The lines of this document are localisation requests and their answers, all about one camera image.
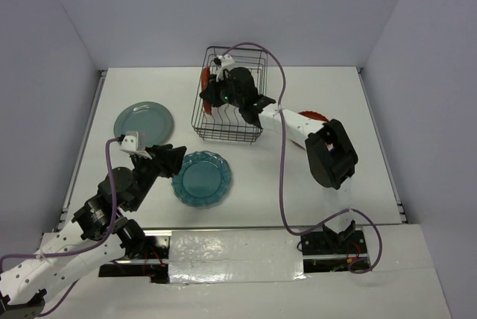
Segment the red plate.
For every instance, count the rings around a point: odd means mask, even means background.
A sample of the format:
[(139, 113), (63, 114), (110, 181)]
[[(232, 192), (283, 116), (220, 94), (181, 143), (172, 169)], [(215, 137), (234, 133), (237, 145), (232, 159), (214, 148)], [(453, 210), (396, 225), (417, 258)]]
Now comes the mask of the red plate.
[[(204, 91), (208, 87), (209, 76), (210, 76), (209, 67), (203, 68), (202, 73), (201, 73), (201, 79), (200, 79), (200, 85), (201, 85), (201, 90), (202, 91)], [(210, 104), (207, 103), (205, 100), (202, 100), (202, 102), (203, 102), (203, 111), (207, 115), (211, 115), (212, 114), (212, 107), (210, 106)]]

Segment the teal embossed plate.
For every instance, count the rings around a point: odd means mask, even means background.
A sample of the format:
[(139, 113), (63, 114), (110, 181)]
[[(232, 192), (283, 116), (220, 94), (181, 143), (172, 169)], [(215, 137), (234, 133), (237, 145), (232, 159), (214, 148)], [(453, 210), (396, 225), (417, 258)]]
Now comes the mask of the teal embossed plate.
[(182, 167), (172, 177), (174, 195), (185, 205), (194, 208), (218, 206), (233, 184), (229, 163), (211, 151), (195, 151), (183, 158)]

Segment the light green plate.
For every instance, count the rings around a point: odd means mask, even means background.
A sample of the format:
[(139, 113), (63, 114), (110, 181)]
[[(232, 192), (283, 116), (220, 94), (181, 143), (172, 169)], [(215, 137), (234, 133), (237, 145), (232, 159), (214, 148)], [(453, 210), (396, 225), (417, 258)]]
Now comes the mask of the light green plate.
[(135, 103), (120, 112), (113, 126), (115, 137), (128, 131), (144, 133), (148, 147), (165, 144), (174, 131), (174, 119), (162, 104), (152, 101)]

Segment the small orange scalloped plate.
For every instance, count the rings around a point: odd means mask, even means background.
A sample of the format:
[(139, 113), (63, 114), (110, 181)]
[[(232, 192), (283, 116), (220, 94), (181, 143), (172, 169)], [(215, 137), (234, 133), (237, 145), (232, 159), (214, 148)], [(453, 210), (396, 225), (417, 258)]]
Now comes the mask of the small orange scalloped plate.
[(298, 147), (306, 149), (306, 140), (323, 129), (329, 119), (315, 111), (306, 110), (299, 113), (289, 113), (291, 120), (286, 120), (287, 137)]

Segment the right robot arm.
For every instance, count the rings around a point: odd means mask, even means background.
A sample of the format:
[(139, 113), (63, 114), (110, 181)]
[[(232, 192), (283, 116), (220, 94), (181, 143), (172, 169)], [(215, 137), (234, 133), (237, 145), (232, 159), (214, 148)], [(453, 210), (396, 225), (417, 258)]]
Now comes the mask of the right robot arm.
[(202, 69), (199, 93), (207, 113), (225, 104), (238, 109), (243, 120), (261, 130), (272, 130), (281, 135), (279, 161), (279, 211), (286, 230), (293, 236), (305, 236), (321, 227), (324, 244), (333, 253), (340, 253), (350, 243), (356, 223), (344, 214), (350, 210), (342, 206), (318, 224), (297, 232), (287, 222), (284, 207), (284, 175), (286, 141), (291, 140), (306, 150), (309, 170), (314, 180), (324, 189), (340, 192), (343, 184), (355, 174), (357, 153), (342, 123), (336, 119), (311, 119), (280, 106), (261, 93), (255, 86), (250, 71), (233, 67), (212, 73), (209, 67)]

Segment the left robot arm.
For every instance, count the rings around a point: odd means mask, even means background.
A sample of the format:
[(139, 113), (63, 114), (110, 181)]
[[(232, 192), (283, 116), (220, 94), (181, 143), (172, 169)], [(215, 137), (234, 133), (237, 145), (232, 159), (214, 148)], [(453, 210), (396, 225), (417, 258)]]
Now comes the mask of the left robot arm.
[(91, 271), (123, 257), (140, 257), (147, 237), (135, 212), (159, 177), (179, 174), (187, 148), (154, 145), (131, 151), (133, 168), (112, 167), (107, 141), (107, 176), (63, 229), (33, 254), (15, 254), (19, 264), (1, 271), (1, 317), (39, 318), (46, 303)]

